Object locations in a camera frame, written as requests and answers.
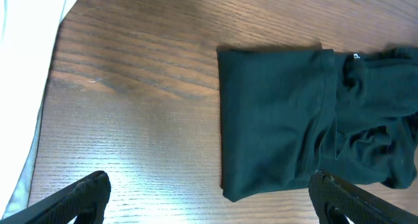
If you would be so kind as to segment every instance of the white cloth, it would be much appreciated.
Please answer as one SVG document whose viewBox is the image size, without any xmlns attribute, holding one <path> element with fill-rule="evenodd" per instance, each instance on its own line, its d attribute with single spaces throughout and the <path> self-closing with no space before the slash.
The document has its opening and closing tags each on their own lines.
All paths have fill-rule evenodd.
<svg viewBox="0 0 418 224">
<path fill-rule="evenodd" d="M 27 159 L 59 23 L 76 0 L 0 0 L 0 217 Z"/>
</svg>

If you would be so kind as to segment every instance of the wood grain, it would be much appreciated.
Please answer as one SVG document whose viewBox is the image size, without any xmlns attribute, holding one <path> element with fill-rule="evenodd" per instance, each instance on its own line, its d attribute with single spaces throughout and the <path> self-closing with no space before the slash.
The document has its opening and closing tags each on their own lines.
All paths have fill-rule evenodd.
<svg viewBox="0 0 418 224">
<path fill-rule="evenodd" d="M 30 203 L 105 170 L 105 223 L 317 223 L 305 189 L 222 197 L 216 48 L 418 44 L 418 0 L 78 0 L 61 24 Z M 418 183 L 366 189 L 418 214 Z"/>
</svg>

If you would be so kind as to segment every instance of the black fabric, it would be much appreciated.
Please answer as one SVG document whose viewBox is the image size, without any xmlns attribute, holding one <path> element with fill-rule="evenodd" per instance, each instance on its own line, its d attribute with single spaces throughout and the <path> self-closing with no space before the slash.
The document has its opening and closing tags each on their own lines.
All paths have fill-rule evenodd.
<svg viewBox="0 0 418 224">
<path fill-rule="evenodd" d="M 407 188 L 417 172 L 418 49 L 218 52 L 231 201 L 305 188 L 317 170 Z"/>
</svg>

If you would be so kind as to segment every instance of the folded shirt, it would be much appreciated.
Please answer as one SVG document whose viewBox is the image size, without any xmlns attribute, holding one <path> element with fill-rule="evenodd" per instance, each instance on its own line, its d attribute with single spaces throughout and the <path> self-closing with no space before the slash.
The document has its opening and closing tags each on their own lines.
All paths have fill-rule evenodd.
<svg viewBox="0 0 418 224">
<path fill-rule="evenodd" d="M 418 49 L 218 52 L 222 188 L 305 188 L 317 170 L 407 188 L 417 172 Z"/>
</svg>

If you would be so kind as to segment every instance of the wooden table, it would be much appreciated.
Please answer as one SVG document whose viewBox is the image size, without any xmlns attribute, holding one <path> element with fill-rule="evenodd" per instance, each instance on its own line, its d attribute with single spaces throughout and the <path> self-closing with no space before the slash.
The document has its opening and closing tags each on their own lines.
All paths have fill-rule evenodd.
<svg viewBox="0 0 418 224">
<path fill-rule="evenodd" d="M 30 203 L 95 170 L 105 223 L 317 223 L 306 189 L 231 203 L 216 48 L 418 44 L 418 0 L 78 0 L 59 30 Z M 418 214 L 418 183 L 368 191 Z"/>
</svg>

